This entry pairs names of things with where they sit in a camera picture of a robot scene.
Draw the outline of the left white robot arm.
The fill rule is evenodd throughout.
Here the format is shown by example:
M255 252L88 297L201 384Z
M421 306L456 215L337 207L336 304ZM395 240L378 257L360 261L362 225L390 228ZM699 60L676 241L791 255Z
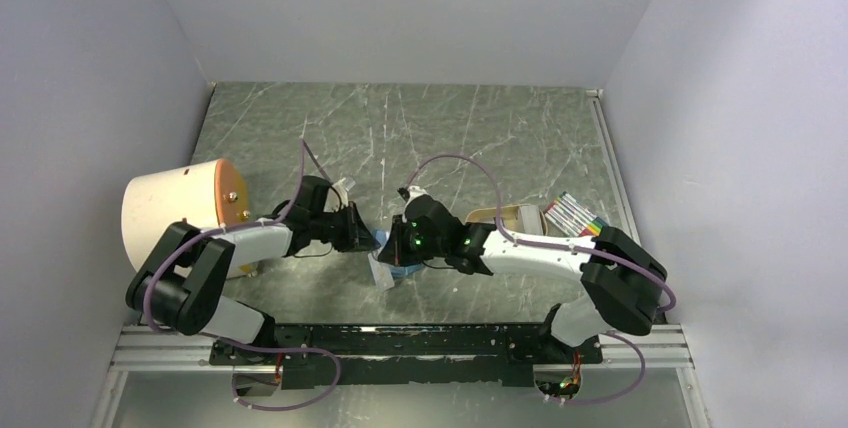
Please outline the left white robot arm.
M153 328L185 336L210 335L236 345L249 362L273 357L279 343L274 318L223 294L229 271L243 265L293 257L317 241L339 253L378 248L356 204L341 199L325 207L333 184L305 175L293 198L268 217L203 231L171 223L130 282L125 302Z

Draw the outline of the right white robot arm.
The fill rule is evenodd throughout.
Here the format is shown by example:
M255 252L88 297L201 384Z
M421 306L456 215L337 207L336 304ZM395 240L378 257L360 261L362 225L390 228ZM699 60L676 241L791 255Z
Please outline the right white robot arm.
M496 222L463 222L424 194L392 219L376 259L392 267L440 258L463 274L563 279L578 297L551 309L542 354L562 362L586 340L609 331L646 336L661 310L665 268L615 227L594 236L556 238L508 231Z

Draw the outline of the blue leather card holder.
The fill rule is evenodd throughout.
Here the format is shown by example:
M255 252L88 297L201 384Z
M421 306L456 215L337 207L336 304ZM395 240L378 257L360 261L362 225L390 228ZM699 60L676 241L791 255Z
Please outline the blue leather card holder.
M405 279L424 268L424 265L421 263L395 266L390 263L379 261L378 255L382 253L383 248L386 246L389 235L387 231L380 229L374 230L372 234L378 242L378 248L367 255L367 261L374 284L378 290L387 291L392 289L402 279Z

